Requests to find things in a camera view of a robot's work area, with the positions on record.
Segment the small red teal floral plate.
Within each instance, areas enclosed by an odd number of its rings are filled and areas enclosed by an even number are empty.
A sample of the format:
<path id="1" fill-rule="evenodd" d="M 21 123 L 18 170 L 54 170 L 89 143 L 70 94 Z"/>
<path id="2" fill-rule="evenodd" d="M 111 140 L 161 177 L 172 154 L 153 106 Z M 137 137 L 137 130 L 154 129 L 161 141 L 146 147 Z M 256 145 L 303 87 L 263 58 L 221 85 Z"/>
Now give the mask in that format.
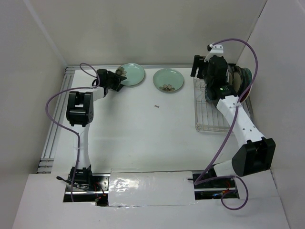
<path id="1" fill-rule="evenodd" d="M 232 85 L 234 82 L 234 69 L 231 65 L 227 65 L 227 82 Z"/>

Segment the brown rim cream plate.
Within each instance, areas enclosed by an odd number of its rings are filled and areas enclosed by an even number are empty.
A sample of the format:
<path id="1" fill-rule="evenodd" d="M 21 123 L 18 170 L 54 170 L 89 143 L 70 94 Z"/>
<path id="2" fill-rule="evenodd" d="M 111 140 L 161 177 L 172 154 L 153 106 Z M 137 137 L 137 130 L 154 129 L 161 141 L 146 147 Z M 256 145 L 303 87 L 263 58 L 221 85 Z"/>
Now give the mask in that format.
<path id="1" fill-rule="evenodd" d="M 238 94 L 241 94 L 244 91 L 245 79 L 244 79 L 244 72 L 241 67 L 238 67 L 239 75 L 241 79 L 240 88 L 238 90 Z"/>
<path id="2" fill-rule="evenodd" d="M 233 74 L 234 74 L 234 81 L 233 81 L 233 88 L 236 92 L 239 91 L 241 86 L 241 76 L 240 76 L 240 67 L 235 65 L 233 67 Z"/>

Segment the large red teal floral plate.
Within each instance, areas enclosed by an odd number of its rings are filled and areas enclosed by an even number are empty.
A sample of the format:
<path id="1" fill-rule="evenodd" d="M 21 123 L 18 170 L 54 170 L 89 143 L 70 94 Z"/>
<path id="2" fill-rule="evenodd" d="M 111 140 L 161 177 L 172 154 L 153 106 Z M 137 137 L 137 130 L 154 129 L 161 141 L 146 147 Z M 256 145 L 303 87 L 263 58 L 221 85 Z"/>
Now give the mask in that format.
<path id="1" fill-rule="evenodd" d="M 248 86 L 246 84 L 240 86 L 240 88 L 237 92 L 238 102 L 242 103 L 244 100 L 246 100 L 249 97 L 252 86 L 248 90 L 247 90 L 247 87 Z"/>

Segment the dark blue blossom plate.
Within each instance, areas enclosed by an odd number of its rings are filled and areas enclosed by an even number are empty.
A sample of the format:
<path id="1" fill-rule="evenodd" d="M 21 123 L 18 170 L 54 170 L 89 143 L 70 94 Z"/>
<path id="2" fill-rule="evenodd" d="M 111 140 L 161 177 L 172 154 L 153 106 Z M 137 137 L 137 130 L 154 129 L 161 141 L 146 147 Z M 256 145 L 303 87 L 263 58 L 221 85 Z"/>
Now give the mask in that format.
<path id="1" fill-rule="evenodd" d="M 244 73 L 245 89 L 246 89 L 252 82 L 252 72 L 248 68 L 242 68 L 242 70 Z"/>

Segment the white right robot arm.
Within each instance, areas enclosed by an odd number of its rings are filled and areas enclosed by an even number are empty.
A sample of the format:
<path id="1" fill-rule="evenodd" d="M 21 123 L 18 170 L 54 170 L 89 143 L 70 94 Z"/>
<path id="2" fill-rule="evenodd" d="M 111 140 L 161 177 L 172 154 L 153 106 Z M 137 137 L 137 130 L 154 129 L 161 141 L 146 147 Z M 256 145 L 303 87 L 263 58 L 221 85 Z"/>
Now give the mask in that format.
<path id="1" fill-rule="evenodd" d="M 214 105 L 226 119 L 239 146 L 232 159 L 208 168 L 209 184 L 219 187 L 224 182 L 224 177 L 244 177 L 269 170 L 275 152 L 275 141 L 266 138 L 255 127 L 242 106 L 249 95 L 246 88 L 252 81 L 251 73 L 228 64 L 224 57 L 214 55 L 205 60 L 205 57 L 196 55 L 191 76 L 204 80 L 207 102 Z"/>

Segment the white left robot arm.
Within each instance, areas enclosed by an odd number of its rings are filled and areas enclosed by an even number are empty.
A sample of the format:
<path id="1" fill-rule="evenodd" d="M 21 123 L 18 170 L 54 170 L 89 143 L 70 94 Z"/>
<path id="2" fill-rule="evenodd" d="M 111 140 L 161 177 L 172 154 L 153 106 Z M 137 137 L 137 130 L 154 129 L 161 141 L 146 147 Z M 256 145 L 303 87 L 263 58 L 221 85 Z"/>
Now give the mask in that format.
<path id="1" fill-rule="evenodd" d="M 119 67 L 114 73 L 106 69 L 98 69 L 91 88 L 82 92 L 75 89 L 69 92 L 66 118 L 71 129 L 77 134 L 73 140 L 76 162 L 70 171 L 71 182 L 83 190 L 94 185 L 91 162 L 89 159 L 89 128 L 94 117 L 94 102 L 104 98 L 110 89 L 120 91 L 122 81 L 127 79 L 124 68 Z"/>

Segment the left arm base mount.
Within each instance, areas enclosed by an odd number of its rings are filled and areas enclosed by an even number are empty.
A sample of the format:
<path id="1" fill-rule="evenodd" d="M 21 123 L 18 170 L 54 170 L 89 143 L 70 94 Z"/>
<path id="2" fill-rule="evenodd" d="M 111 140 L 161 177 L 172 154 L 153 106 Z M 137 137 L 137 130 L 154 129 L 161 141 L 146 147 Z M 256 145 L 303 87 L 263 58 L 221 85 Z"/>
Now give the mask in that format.
<path id="1" fill-rule="evenodd" d="M 71 169 L 66 178 L 56 179 L 66 184 L 64 202 L 92 202 L 97 206 L 108 206 L 110 174 L 94 174 L 88 169 Z"/>

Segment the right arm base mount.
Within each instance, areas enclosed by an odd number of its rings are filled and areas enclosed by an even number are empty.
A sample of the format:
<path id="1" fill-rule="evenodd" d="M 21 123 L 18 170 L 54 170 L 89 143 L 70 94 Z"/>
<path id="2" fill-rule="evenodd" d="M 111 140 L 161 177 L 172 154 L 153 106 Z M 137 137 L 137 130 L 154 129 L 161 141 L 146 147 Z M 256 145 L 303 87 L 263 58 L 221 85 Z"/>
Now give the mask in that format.
<path id="1" fill-rule="evenodd" d="M 239 198 L 236 183 L 232 178 L 216 179 L 194 185 L 195 200 L 220 199 L 223 194 L 224 198 Z"/>

